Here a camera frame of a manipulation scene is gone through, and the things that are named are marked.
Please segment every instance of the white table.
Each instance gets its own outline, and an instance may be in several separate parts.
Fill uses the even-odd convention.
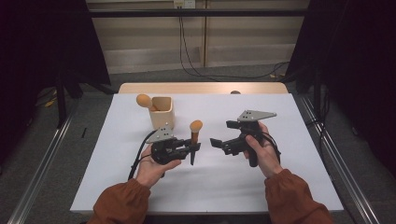
[[[189,125],[204,123],[201,149],[190,166],[190,156],[166,173],[151,189],[148,213],[152,215],[254,214],[267,212],[264,177],[251,168],[242,154],[224,155],[210,146],[209,138],[229,140],[239,131],[228,129],[226,120],[236,120],[245,109],[276,112],[265,119],[281,151],[281,163],[302,177],[314,200],[329,210],[343,210],[319,154],[290,94],[149,94],[171,96],[176,116],[175,137],[190,138]],[[135,102],[136,94],[117,94],[81,182],[72,212],[89,214],[97,197],[107,187],[125,182],[137,150],[152,131],[147,109]]]

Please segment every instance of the beige square container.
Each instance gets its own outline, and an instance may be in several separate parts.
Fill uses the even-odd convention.
[[[155,96],[152,97],[151,101],[158,109],[158,111],[149,111],[154,130],[161,128],[166,123],[173,129],[175,127],[175,110],[173,108],[172,97]]]

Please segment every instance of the person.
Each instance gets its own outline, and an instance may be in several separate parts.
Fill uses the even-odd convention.
[[[264,133],[267,127],[259,122]],[[313,200],[308,184],[288,169],[283,169],[277,160],[272,145],[263,140],[259,143],[248,135],[247,143],[256,151],[258,164],[266,177],[265,198],[273,223],[332,223],[332,217],[325,205]],[[149,155],[150,146],[142,152],[142,158]],[[95,223],[143,223],[149,208],[150,188],[164,172],[174,169],[181,161],[165,165],[156,163],[150,156],[139,165],[135,179],[105,189],[93,207],[88,221]]]

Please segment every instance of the person's left hand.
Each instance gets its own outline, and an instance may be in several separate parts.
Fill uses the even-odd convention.
[[[142,161],[139,164],[136,181],[149,189],[154,186],[165,171],[171,170],[181,164],[180,160],[170,161],[165,165],[155,162],[151,156],[151,144],[142,152]]]

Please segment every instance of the electrical socket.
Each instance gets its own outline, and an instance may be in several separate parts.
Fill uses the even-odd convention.
[[[184,0],[174,0],[174,8],[184,8]]]
[[[185,0],[183,8],[195,8],[195,0]]]

